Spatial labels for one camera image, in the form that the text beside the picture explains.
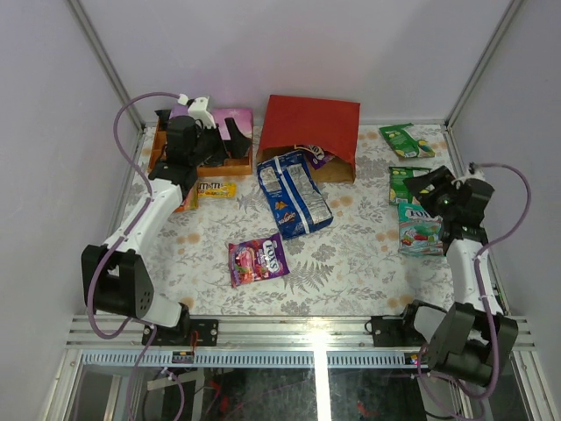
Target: purple candy bag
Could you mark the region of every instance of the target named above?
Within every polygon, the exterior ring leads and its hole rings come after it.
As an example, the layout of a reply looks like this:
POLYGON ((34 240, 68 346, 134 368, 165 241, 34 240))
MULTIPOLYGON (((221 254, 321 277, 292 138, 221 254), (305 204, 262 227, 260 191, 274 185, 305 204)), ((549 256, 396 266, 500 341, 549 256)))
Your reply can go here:
POLYGON ((266 239, 230 243, 228 251, 233 288, 290 273, 278 232, 266 239))
POLYGON ((333 153, 324 151, 319 146, 314 145, 299 145, 296 149, 302 149, 309 163, 314 169, 319 169, 335 158, 333 153))

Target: gray wall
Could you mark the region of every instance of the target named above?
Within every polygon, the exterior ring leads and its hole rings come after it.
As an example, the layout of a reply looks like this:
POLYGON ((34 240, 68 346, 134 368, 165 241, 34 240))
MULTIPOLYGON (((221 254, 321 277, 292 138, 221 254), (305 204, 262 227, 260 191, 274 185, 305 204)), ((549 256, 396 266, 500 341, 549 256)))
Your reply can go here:
MULTIPOLYGON (((500 161, 529 178, 533 203, 520 231, 494 250, 508 301, 529 317, 544 370, 561 406, 561 2, 527 2, 454 127, 465 161, 500 161)), ((496 193, 490 238, 522 211, 515 175, 488 170, 496 193)))
POLYGON ((0 51, 0 419, 31 421, 83 310, 80 254, 105 237, 125 164, 119 103, 62 0, 3 0, 0 51))
MULTIPOLYGON (((363 121, 444 119, 509 0, 82 0, 131 95, 361 102, 363 121)), ((153 107, 140 104, 147 121, 153 107)))

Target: red cardboard flap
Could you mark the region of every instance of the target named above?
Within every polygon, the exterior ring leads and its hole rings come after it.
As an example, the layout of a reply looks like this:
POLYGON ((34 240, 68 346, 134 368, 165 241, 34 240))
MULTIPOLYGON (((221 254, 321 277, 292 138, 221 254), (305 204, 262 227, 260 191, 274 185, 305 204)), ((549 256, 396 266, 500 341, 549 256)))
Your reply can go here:
POLYGON ((314 179, 317 182, 353 182, 359 112, 359 103, 271 95, 259 143, 258 162, 287 152, 294 145, 316 145, 339 160, 334 159, 312 171, 314 179))

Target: tabletop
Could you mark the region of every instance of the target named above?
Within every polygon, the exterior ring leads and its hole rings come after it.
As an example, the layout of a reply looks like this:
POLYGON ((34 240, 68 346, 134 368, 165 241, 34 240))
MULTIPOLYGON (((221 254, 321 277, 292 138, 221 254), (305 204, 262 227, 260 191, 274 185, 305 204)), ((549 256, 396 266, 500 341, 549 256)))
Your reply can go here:
MULTIPOLYGON (((355 183, 319 183, 333 212, 330 226, 283 240, 290 274, 231 286, 228 244, 277 232, 273 214, 253 175, 204 181, 235 182, 232 199, 200 197, 199 208, 175 213, 143 256, 157 293, 185 303, 200 315, 376 316, 399 314, 413 299, 448 308, 453 302, 451 271, 444 257, 398 252, 397 208, 388 203, 388 167, 451 168, 439 125, 415 125, 434 158, 400 161, 377 125, 359 127, 355 183)), ((255 127, 253 152, 259 144, 255 127)), ((155 127, 148 127, 139 157, 146 170, 155 127)), ((135 174, 125 215, 144 184, 135 174)))

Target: yellow candy bar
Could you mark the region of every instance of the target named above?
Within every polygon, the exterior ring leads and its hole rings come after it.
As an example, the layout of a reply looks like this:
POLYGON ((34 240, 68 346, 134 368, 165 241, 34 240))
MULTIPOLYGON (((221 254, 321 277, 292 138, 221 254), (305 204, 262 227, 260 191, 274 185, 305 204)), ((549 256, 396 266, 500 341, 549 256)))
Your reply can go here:
POLYGON ((199 197, 234 197, 236 184, 233 182, 199 182, 199 197))

